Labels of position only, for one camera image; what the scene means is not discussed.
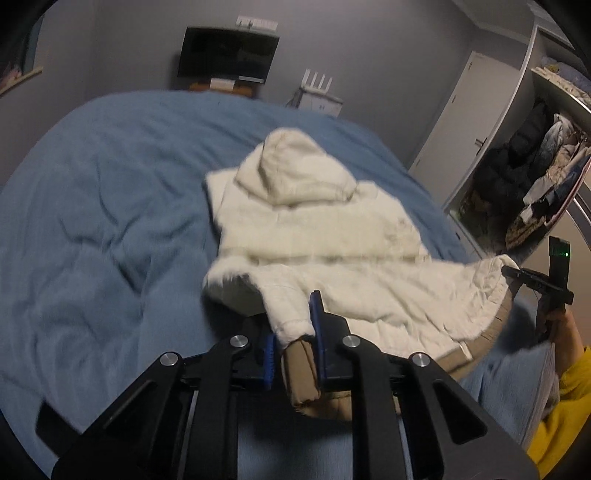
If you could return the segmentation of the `right hand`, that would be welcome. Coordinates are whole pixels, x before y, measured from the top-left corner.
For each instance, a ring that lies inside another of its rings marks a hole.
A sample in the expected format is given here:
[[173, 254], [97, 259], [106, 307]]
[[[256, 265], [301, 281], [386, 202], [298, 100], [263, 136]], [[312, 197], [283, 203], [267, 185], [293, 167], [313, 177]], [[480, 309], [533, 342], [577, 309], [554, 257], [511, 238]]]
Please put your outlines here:
[[585, 352], [575, 317], [570, 308], [562, 307], [543, 314], [541, 326], [549, 331], [555, 348], [556, 373], [562, 376]]

